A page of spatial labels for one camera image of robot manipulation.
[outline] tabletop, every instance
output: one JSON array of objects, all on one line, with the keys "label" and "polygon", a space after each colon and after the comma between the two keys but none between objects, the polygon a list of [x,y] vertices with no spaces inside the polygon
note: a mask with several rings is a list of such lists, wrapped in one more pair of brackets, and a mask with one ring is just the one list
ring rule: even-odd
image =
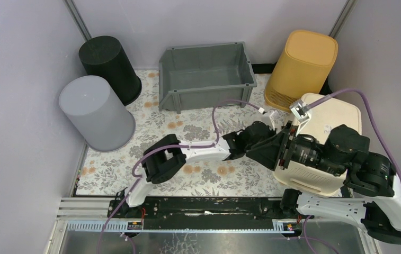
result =
[{"label": "tabletop", "polygon": [[[162,137],[175,133],[186,141],[213,140],[212,108],[186,110],[181,114],[158,110],[158,71],[136,71],[142,81],[140,96],[126,108],[135,117],[136,131],[128,144],[114,152],[88,149],[79,171],[76,195],[114,195],[133,183],[131,168],[144,150]],[[273,109],[264,102],[270,74],[255,75],[257,87],[250,102]],[[287,116],[277,111],[280,128]],[[216,110],[220,135],[244,129],[261,114],[250,106],[225,106]],[[233,161],[200,161],[183,166],[169,181],[155,185],[150,196],[258,196],[280,197],[284,187],[272,171],[249,158]]]}]

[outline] beige bin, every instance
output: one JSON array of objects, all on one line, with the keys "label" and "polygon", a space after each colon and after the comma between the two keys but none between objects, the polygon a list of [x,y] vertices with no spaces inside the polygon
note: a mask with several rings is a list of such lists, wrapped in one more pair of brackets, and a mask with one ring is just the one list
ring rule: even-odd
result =
[{"label": "beige bin", "polygon": [[337,42],[306,30],[293,31],[272,72],[264,99],[289,112],[289,105],[305,93],[319,93],[337,56]]},{"label": "beige bin", "polygon": [[[301,99],[310,104],[323,95],[305,94]],[[311,120],[306,124],[299,134],[309,134],[314,136],[318,142],[324,144],[329,132],[341,124],[362,132],[361,112],[359,108],[339,99],[331,98],[328,101],[311,109]],[[293,125],[299,125],[298,120],[291,114],[287,121],[292,121]],[[280,183],[303,192],[310,192],[323,197],[334,196],[344,185],[346,173],[341,176],[333,176],[321,170],[306,167],[297,162],[291,161],[285,170],[276,169],[273,173],[275,179]]]}]

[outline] floral tablecloth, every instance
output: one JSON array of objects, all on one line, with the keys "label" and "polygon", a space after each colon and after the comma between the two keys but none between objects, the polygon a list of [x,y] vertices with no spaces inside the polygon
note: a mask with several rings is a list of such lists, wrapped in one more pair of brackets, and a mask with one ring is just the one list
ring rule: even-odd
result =
[{"label": "floral tablecloth", "polygon": [[[89,149],[79,173],[77,195],[114,195],[133,182],[131,168],[144,150],[167,134],[175,133],[186,141],[213,140],[211,108],[182,111],[158,110],[158,71],[137,71],[142,81],[141,95],[127,109],[136,119],[131,141],[118,151],[102,153]],[[255,75],[257,87],[250,102],[271,109],[264,102],[264,87],[269,74]],[[287,114],[279,111],[278,128]],[[261,119],[261,114],[246,106],[217,109],[220,135],[237,131]],[[155,185],[152,196],[269,196],[280,197],[284,188],[272,171],[257,162],[241,158],[234,161],[201,161],[185,165],[169,181]]]}]

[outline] white wall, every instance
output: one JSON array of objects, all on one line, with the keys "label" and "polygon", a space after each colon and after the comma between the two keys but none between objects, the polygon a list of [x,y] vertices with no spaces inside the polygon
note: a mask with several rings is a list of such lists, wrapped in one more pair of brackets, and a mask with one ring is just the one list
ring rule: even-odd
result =
[{"label": "white wall", "polygon": [[[337,37],[339,53],[330,75],[333,91],[362,89],[369,99],[382,136],[401,167],[401,1],[358,1]],[[371,149],[382,152],[358,95],[341,99],[363,112],[363,134]],[[401,246],[382,244],[383,254],[401,253]]]},{"label": "white wall", "polygon": [[133,67],[158,69],[171,46],[245,41],[254,64],[278,60],[289,33],[329,34],[346,0],[75,0],[93,37],[118,38]]},{"label": "white wall", "polygon": [[83,74],[63,1],[0,0],[0,253],[42,253],[83,140],[58,106]]}]

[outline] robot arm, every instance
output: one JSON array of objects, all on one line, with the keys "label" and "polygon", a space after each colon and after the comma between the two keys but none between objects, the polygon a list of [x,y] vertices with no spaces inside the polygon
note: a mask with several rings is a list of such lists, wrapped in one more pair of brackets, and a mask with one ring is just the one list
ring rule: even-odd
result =
[{"label": "robot arm", "polygon": [[[401,244],[401,183],[394,166],[383,155],[368,151],[370,140],[345,125],[334,128],[325,144],[309,135],[296,135],[288,123],[275,133],[262,122],[222,136],[215,147],[160,151],[142,163],[139,181],[129,192],[129,207],[141,205],[154,184],[171,179],[185,164],[199,160],[233,160],[244,155],[271,171],[285,170],[291,161],[340,176],[344,185],[363,198],[321,198],[287,189],[282,198],[286,213],[333,218],[356,226],[380,241]],[[170,134],[145,151],[170,145],[203,145],[212,141],[180,141]]]}]

